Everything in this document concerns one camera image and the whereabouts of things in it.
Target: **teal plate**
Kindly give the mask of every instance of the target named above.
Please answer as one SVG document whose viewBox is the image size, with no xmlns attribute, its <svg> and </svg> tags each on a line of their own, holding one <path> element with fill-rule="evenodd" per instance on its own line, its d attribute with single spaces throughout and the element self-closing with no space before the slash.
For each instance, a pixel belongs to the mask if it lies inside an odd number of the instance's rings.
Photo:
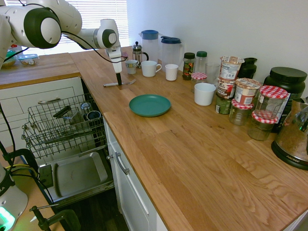
<svg viewBox="0 0 308 231">
<path fill-rule="evenodd" d="M 160 116 L 170 107 L 170 101 L 160 95 L 140 95 L 129 102 L 129 108 L 133 113 L 143 117 Z"/>
</svg>

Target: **window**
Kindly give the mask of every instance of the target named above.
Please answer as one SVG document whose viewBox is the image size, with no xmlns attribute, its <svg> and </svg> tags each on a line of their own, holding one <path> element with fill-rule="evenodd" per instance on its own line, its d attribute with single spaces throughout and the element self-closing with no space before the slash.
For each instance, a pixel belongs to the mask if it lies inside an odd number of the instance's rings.
<svg viewBox="0 0 308 231">
<path fill-rule="evenodd" d="M 126 0 L 66 0 L 73 5 L 81 14 L 82 28 L 99 28 L 101 19 L 112 18 L 117 24 L 119 40 L 122 47 L 129 45 L 128 19 Z M 18 0 L 7 0 L 8 5 L 21 5 Z M 52 49 L 41 50 L 30 48 L 25 54 L 36 53 L 38 55 L 55 54 L 65 52 L 84 51 L 78 44 L 62 36 L 59 44 Z"/>
</svg>

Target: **floor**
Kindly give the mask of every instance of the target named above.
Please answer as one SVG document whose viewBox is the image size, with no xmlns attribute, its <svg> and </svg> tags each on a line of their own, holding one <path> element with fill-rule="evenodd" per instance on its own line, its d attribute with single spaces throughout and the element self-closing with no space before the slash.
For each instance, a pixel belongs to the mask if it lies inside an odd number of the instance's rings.
<svg viewBox="0 0 308 231">
<path fill-rule="evenodd" d="M 126 222 L 120 214 L 115 189 L 61 207 L 59 210 L 75 211 L 81 231 L 128 231 Z"/>
</svg>

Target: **dish rack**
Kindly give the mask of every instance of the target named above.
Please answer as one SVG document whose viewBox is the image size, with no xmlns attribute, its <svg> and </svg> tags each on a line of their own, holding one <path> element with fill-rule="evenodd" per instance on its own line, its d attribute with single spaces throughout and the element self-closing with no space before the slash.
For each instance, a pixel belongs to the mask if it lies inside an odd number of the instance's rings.
<svg viewBox="0 0 308 231">
<path fill-rule="evenodd" d="M 84 103 L 93 109 L 82 108 Z M 99 116 L 88 119 L 92 110 Z M 29 107 L 28 113 L 22 139 L 35 158 L 71 149 L 82 156 L 106 147 L 103 118 L 89 93 Z"/>
</svg>

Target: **dishwasher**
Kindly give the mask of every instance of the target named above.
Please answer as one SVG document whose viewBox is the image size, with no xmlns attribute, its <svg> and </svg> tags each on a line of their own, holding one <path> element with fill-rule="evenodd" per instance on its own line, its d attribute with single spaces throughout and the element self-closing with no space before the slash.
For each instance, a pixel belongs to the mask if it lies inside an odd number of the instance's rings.
<svg viewBox="0 0 308 231">
<path fill-rule="evenodd" d="M 91 94 L 29 107 L 23 129 L 45 195 L 57 207 L 114 187 L 103 116 Z"/>
</svg>

